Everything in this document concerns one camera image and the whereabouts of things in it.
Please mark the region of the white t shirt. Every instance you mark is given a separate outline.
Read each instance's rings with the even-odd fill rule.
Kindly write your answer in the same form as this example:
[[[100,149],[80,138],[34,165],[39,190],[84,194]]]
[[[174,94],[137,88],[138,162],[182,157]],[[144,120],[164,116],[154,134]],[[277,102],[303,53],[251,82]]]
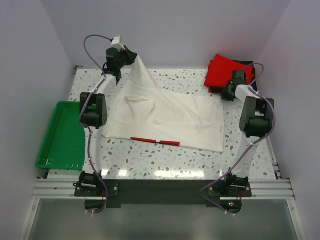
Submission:
[[[138,56],[113,100],[102,135],[175,142],[183,148],[224,150],[224,107],[218,96],[197,96],[158,87]]]

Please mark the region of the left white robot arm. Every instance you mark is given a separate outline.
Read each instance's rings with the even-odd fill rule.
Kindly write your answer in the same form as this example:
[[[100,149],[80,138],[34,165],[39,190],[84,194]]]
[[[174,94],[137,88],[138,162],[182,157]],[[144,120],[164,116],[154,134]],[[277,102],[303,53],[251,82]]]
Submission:
[[[85,132],[85,160],[80,178],[85,180],[85,189],[92,196],[99,196],[106,187],[101,176],[100,161],[102,130],[108,120],[106,95],[121,80],[122,68],[132,65],[136,57],[137,54],[125,45],[107,49],[99,82],[92,90],[80,94],[78,123]]]

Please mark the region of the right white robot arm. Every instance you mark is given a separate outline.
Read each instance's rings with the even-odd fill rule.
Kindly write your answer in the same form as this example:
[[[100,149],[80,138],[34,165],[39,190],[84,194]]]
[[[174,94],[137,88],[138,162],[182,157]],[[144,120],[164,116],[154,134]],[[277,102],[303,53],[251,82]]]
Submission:
[[[222,182],[223,192],[230,197],[247,188],[250,168],[257,148],[262,140],[267,138],[275,128],[275,100],[260,95],[247,84],[244,70],[234,70],[231,80],[221,93],[226,101],[240,100],[243,109],[239,120],[241,141],[234,166]]]

